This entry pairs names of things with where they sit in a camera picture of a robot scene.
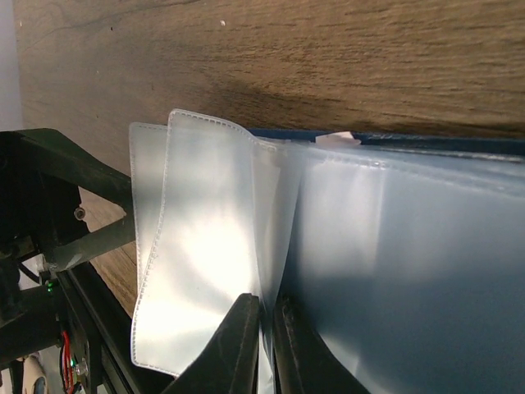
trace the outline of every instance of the brown wooden surface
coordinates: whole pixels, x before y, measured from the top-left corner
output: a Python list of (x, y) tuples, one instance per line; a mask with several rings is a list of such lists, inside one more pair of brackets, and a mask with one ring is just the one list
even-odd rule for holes
[[(128, 125), (522, 136), (525, 2), (15, 0), (25, 125), (129, 174)], [(89, 225), (115, 217), (88, 196)], [(99, 272), (128, 312), (133, 245)]]

